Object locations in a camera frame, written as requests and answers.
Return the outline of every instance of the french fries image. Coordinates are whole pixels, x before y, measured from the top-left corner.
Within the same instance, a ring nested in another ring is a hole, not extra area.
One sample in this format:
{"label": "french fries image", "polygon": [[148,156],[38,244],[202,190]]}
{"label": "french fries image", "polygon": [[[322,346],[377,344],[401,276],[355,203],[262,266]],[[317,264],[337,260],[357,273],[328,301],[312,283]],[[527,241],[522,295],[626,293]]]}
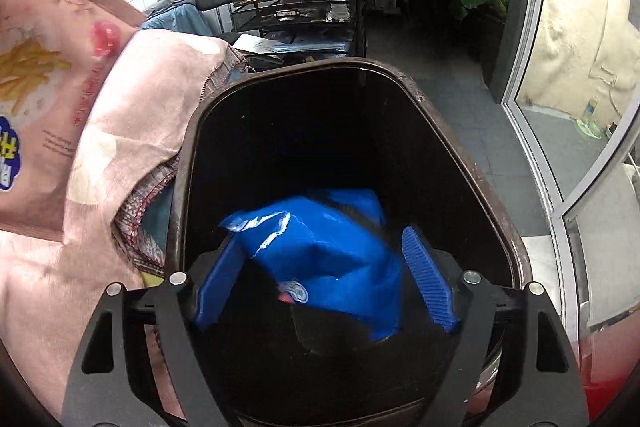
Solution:
{"label": "french fries image", "polygon": [[49,73],[70,68],[60,52],[44,49],[34,38],[26,39],[0,55],[0,102],[13,101],[11,114],[15,116],[27,96],[49,82]]}

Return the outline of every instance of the paper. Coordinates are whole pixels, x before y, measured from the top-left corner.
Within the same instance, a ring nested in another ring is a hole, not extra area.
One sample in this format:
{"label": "paper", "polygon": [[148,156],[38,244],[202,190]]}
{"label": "paper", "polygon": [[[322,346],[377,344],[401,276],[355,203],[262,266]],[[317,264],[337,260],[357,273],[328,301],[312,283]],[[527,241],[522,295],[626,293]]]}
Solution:
{"label": "paper", "polygon": [[280,42],[270,41],[269,39],[263,39],[256,37],[255,35],[243,33],[240,35],[240,38],[236,41],[233,47],[242,52],[254,53],[257,55],[268,55],[273,53],[272,46],[274,44],[280,44]]}

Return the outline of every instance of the silver screw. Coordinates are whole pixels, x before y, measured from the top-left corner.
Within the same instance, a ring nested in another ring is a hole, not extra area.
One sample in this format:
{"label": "silver screw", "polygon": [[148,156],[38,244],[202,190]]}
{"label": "silver screw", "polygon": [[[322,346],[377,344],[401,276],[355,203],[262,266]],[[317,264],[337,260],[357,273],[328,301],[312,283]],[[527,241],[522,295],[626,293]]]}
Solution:
{"label": "silver screw", "polygon": [[174,272],[169,276],[169,282],[175,286],[184,284],[187,280],[187,274],[185,272]]}
{"label": "silver screw", "polygon": [[118,293],[122,291],[122,284],[119,282],[112,282],[107,286],[107,295],[111,297],[116,296]]}
{"label": "silver screw", "polygon": [[532,282],[529,285],[529,291],[533,293],[533,295],[542,295],[545,292],[545,287],[539,282]]}
{"label": "silver screw", "polygon": [[464,272],[462,277],[469,284],[478,284],[482,279],[482,277],[480,277],[480,274],[474,270],[469,270],[467,272]]}

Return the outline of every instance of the glass door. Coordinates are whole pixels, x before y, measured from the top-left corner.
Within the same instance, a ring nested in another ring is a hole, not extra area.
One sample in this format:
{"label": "glass door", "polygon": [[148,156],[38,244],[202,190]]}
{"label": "glass door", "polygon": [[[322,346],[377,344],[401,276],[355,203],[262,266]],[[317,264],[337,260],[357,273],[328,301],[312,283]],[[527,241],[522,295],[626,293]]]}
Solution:
{"label": "glass door", "polygon": [[[638,256],[640,241],[627,231],[631,222],[640,230],[631,211],[638,200],[629,192],[639,173],[628,163],[639,78],[640,0],[529,0],[503,104],[551,225],[561,315],[574,342],[635,306],[625,292],[640,288],[623,279],[625,290],[616,289],[620,274],[602,271],[620,262],[626,275],[640,280],[628,259],[630,252]],[[625,190],[628,208],[622,211],[614,202]],[[620,235],[625,239],[605,254],[601,249],[619,227],[628,232]],[[589,273],[597,274],[591,284]]]}

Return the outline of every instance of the blue logo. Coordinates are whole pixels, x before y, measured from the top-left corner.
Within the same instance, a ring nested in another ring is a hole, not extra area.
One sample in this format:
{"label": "blue logo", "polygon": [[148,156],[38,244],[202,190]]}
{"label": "blue logo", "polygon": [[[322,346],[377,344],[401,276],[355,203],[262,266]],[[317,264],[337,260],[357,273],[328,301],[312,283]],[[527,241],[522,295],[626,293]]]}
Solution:
{"label": "blue logo", "polygon": [[0,190],[7,191],[14,185],[20,172],[20,140],[9,121],[0,116]]}

